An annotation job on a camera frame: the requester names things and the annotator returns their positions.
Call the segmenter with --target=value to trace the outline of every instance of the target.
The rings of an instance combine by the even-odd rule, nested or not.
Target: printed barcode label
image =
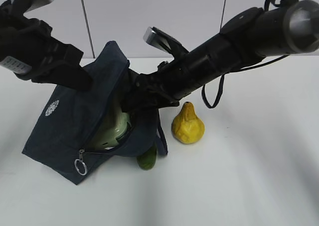
[[[13,71],[14,73],[17,73],[17,74],[27,74],[32,69],[31,66],[29,66],[29,65],[11,57],[11,56],[7,56],[5,59],[3,59],[0,62],[0,65]]]

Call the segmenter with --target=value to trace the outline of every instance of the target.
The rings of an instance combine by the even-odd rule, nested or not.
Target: yellow pear
[[[173,136],[184,144],[198,142],[204,135],[205,125],[195,113],[194,105],[184,103],[180,113],[175,117],[171,130]]]

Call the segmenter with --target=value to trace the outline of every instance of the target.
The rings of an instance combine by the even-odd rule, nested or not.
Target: black robotic arm
[[[23,16],[52,1],[7,0],[0,6],[0,65],[22,80],[90,90],[92,79],[79,65],[83,52],[51,37],[52,28],[44,21]],[[270,4],[276,8],[269,10]],[[148,29],[144,39],[174,60],[162,62],[152,74],[139,74],[121,103],[123,111],[178,106],[182,98],[222,76],[213,106],[202,91],[206,105],[213,108],[221,97],[225,74],[264,66],[255,65],[268,56],[282,59],[316,51],[319,4],[312,0],[266,0],[264,8],[240,13],[191,52],[155,27]]]

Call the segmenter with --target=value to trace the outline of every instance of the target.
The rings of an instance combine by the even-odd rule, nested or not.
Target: white tabletop
[[[161,61],[132,59],[132,69],[150,73]],[[200,142],[177,142],[180,107],[163,109],[168,157],[150,171],[113,157],[79,186],[21,154],[54,86],[0,69],[0,225],[319,225],[318,62],[294,56],[228,75],[214,110],[194,92],[181,103],[205,123]],[[211,101],[217,86],[207,86]]]

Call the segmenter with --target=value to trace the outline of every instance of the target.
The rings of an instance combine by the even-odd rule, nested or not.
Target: blue denim bag
[[[76,185],[113,155],[136,157],[154,143],[159,155],[167,155],[158,109],[136,112],[133,128],[117,147],[96,152],[87,149],[116,89],[128,92],[132,77],[137,76],[129,65],[117,43],[108,42],[96,61],[84,67],[94,79],[92,89],[79,92],[57,86],[22,153]]]

